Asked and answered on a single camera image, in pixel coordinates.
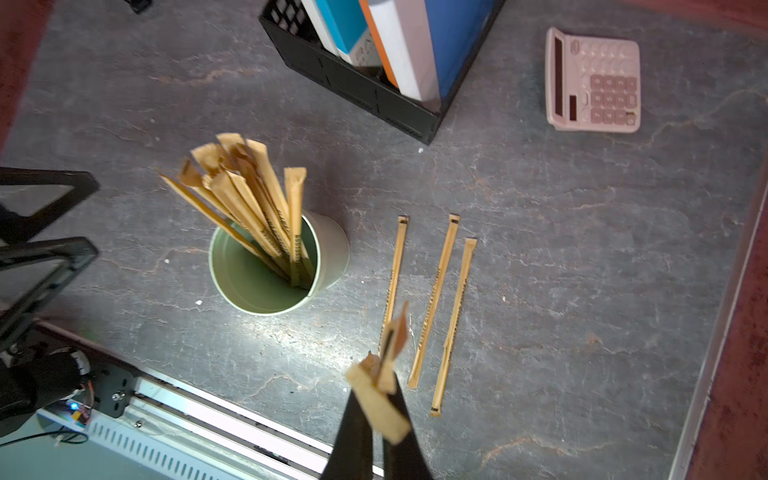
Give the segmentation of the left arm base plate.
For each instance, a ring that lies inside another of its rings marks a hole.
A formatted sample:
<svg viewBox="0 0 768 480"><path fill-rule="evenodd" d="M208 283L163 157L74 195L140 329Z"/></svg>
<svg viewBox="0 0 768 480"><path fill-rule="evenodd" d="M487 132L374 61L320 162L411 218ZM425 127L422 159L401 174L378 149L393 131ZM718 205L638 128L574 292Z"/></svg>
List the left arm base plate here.
<svg viewBox="0 0 768 480"><path fill-rule="evenodd" d="M121 417L135 392L139 371L124 362L106 358L92 362L89 375L93 387L93 408L111 418Z"/></svg>

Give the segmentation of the green metal cup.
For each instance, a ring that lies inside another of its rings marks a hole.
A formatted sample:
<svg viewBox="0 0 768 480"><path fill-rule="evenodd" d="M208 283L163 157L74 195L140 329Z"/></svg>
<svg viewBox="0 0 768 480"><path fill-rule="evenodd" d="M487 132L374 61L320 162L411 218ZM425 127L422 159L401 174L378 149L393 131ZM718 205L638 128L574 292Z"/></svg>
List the green metal cup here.
<svg viewBox="0 0 768 480"><path fill-rule="evenodd" d="M318 213L303 213L302 240L315 267L310 287L292 287L248 252L225 230L215 230L209 245L209 270L219 293L235 308L257 316L296 310L337 284L350 260L341 225Z"/></svg>

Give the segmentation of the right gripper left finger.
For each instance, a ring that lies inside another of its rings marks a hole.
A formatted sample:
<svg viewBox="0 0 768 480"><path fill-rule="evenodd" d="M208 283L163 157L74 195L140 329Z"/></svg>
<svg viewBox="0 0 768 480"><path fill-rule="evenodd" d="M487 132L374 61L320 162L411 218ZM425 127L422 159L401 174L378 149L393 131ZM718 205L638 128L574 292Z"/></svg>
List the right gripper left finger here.
<svg viewBox="0 0 768 480"><path fill-rule="evenodd" d="M333 450L320 479L373 479L372 428L354 392L346 404Z"/></svg>

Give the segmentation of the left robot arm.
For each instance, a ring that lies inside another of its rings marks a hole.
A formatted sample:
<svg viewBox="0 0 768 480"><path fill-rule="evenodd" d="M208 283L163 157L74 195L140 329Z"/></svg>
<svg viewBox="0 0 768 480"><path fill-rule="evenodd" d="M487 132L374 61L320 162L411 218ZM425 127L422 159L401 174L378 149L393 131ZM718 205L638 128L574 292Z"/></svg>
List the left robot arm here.
<svg viewBox="0 0 768 480"><path fill-rule="evenodd" d="M61 185L71 189L31 215L1 208L1 270L10 271L56 261L46 277L1 314L1 351L8 353L31 330L35 314L46 306L98 257L85 237L35 241L33 238L98 191L95 177L86 171L34 170L3 167L3 186ZM18 430L39 409L77 392L90 372L79 350L63 350L26 363L1 365L1 435Z"/></svg>

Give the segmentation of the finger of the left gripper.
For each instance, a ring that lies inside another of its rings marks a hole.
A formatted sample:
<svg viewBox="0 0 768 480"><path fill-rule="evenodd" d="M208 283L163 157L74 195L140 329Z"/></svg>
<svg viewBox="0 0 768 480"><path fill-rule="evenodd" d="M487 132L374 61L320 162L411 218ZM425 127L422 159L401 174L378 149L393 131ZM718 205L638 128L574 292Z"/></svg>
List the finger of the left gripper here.
<svg viewBox="0 0 768 480"><path fill-rule="evenodd" d="M1 168L1 186L16 187L22 196L12 202L1 196L1 241L31 240L100 188L93 174L73 170Z"/></svg>
<svg viewBox="0 0 768 480"><path fill-rule="evenodd" d="M1 271L57 262L56 267L1 314L1 351L13 346L46 306L99 255L85 237L29 242L1 248Z"/></svg>

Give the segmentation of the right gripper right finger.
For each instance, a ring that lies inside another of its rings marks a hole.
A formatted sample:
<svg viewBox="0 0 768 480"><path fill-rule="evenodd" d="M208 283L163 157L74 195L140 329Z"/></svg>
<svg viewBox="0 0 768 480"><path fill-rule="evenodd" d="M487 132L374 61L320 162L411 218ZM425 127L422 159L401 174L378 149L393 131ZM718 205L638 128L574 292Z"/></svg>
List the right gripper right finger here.
<svg viewBox="0 0 768 480"><path fill-rule="evenodd" d="M433 475L420 449L415 429L410 423L402 389L387 396L388 406L381 420L384 437L384 478L385 479L427 479Z"/></svg>

